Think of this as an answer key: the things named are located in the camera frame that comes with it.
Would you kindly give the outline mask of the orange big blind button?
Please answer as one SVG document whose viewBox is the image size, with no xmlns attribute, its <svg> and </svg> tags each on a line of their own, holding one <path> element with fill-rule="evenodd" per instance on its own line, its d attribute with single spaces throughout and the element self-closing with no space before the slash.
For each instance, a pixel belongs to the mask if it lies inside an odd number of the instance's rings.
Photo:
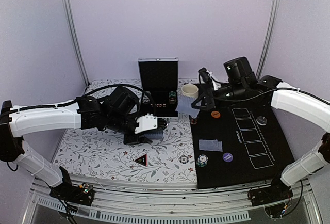
<svg viewBox="0 0 330 224">
<path fill-rule="evenodd" d="M 213 118 L 220 118 L 220 117 L 221 117 L 221 114 L 220 114 L 219 111 L 215 110 L 215 111 L 212 111 L 212 112 L 211 112 L 211 116 L 212 116 Z"/>
</svg>

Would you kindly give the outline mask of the red black moved chip stack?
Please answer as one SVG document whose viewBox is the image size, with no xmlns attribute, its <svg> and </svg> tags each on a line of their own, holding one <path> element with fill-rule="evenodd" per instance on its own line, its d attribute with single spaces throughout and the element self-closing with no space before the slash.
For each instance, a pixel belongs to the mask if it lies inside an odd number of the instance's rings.
<svg viewBox="0 0 330 224">
<path fill-rule="evenodd" d="M 195 124 L 197 124 L 198 118 L 189 116 L 189 121 L 190 121 L 190 124 L 195 125 Z"/>
</svg>

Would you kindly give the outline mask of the blue playing card deck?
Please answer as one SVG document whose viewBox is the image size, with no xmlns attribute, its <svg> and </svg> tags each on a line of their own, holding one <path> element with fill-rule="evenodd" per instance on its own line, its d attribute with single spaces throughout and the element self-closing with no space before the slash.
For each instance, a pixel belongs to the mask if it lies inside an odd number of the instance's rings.
<svg viewBox="0 0 330 224">
<path fill-rule="evenodd" d="M 151 130 L 148 134 L 146 134 L 146 137 L 151 140 L 163 140 L 164 136 L 164 130 L 157 129 L 157 130 Z"/>
</svg>

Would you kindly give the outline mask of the single blue ten chip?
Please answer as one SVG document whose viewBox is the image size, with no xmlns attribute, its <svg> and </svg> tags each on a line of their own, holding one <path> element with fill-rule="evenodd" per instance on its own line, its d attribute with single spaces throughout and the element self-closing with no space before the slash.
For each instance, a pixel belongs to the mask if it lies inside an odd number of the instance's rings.
<svg viewBox="0 0 330 224">
<path fill-rule="evenodd" d="M 187 162 L 189 161 L 189 158 L 186 157 L 186 156 L 181 156 L 181 157 L 179 158 L 179 161 L 180 161 L 182 164 L 185 164 L 185 163 L 187 163 Z"/>
</svg>

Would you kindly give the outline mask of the blue green moved chip stack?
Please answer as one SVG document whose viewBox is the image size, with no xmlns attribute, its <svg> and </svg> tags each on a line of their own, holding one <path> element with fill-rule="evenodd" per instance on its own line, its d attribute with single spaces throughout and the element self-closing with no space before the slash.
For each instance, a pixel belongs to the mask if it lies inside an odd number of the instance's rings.
<svg viewBox="0 0 330 224">
<path fill-rule="evenodd" d="M 205 154 L 200 154 L 197 158 L 197 162 L 196 162 L 198 167 L 205 167 L 208 164 L 208 156 Z"/>
</svg>

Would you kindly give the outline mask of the clear dealer button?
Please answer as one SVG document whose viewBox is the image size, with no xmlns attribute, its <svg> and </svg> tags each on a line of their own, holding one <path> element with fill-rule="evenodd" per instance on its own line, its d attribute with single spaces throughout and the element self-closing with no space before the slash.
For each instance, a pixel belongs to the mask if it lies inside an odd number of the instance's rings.
<svg viewBox="0 0 330 224">
<path fill-rule="evenodd" d="M 261 125 L 261 126 L 266 126 L 267 123 L 268 123 L 266 117 L 264 117 L 264 116 L 258 116 L 256 118 L 256 122 L 257 122 L 258 125 Z"/>
</svg>

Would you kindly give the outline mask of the purple small blind button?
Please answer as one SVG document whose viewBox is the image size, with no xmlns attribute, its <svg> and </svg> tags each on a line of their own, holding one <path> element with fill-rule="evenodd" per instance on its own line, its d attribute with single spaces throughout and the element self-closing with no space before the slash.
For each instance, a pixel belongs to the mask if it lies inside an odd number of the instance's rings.
<svg viewBox="0 0 330 224">
<path fill-rule="evenodd" d="M 226 152 L 226 153 L 223 154 L 222 159 L 223 159 L 226 163 L 230 163 L 230 162 L 233 161 L 234 157 L 233 157 L 233 155 L 232 155 L 231 153 Z"/>
</svg>

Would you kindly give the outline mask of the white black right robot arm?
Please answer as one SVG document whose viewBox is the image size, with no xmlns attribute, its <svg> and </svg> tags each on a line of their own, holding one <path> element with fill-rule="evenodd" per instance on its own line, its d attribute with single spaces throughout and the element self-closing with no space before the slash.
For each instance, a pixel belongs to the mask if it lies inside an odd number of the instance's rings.
<svg viewBox="0 0 330 224">
<path fill-rule="evenodd" d="M 219 82 L 206 68 L 199 69 L 199 80 L 204 87 L 191 104 L 194 109 L 212 110 L 216 101 L 235 104 L 267 99 L 271 107 L 299 116 L 325 131 L 314 148 L 286 166 L 272 180 L 272 186 L 267 189 L 266 194 L 270 201 L 278 201 L 286 194 L 288 187 L 329 164 L 329 101 L 295 88 L 276 77 L 257 79 L 246 57 L 227 61 L 224 68 L 228 83 Z"/>
</svg>

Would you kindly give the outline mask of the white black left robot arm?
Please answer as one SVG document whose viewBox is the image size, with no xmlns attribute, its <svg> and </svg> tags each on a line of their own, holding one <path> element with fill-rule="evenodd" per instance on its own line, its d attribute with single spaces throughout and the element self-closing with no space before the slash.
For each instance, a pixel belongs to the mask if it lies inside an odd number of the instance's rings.
<svg viewBox="0 0 330 224">
<path fill-rule="evenodd" d="M 163 136 L 166 119 L 156 116 L 156 103 L 145 90 L 129 84 L 106 85 L 62 103 L 1 108 L 1 161 L 23 167 L 65 200 L 77 195 L 68 172 L 38 154 L 23 136 L 58 129 L 112 130 L 124 144 L 150 143 Z"/>
</svg>

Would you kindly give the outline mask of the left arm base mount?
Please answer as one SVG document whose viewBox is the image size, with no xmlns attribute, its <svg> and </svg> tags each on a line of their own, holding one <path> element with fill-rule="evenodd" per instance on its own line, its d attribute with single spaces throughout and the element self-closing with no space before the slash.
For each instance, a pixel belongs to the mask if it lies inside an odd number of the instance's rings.
<svg viewBox="0 0 330 224">
<path fill-rule="evenodd" d="M 72 184 L 69 173 L 63 167 L 59 167 L 62 173 L 61 184 L 56 187 L 50 187 L 50 196 L 62 200 L 85 206 L 91 206 L 94 200 L 95 191 L 93 185 L 82 183 L 78 186 Z"/>
</svg>

